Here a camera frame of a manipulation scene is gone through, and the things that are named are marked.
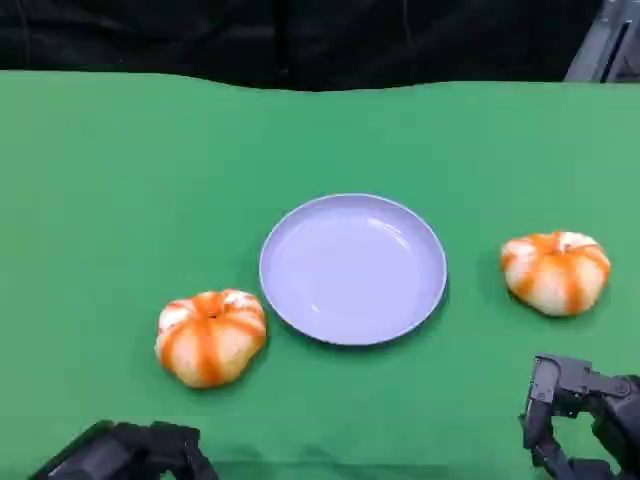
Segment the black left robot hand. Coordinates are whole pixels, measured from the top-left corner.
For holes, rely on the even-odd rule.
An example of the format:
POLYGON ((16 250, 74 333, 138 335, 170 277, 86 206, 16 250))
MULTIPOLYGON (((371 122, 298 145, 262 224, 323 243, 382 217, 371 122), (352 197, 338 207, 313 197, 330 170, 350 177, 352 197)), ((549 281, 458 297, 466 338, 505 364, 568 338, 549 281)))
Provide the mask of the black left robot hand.
POLYGON ((200 450, 199 429, 166 422, 118 423, 113 434, 132 455, 118 479, 159 479, 165 473, 175 479, 219 479, 200 450))

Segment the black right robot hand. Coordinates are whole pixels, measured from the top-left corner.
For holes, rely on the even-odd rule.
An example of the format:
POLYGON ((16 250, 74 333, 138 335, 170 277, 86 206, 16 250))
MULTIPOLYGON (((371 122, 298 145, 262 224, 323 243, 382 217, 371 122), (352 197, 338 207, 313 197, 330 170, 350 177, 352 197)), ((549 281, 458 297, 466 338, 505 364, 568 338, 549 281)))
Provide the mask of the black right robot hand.
POLYGON ((639 477, 639 377, 606 376, 592 363, 571 357, 538 354, 524 412, 519 416, 523 447, 532 465, 553 479, 637 479, 639 477), (616 460, 569 458, 554 437, 552 419, 575 419, 587 412, 592 433, 616 460))

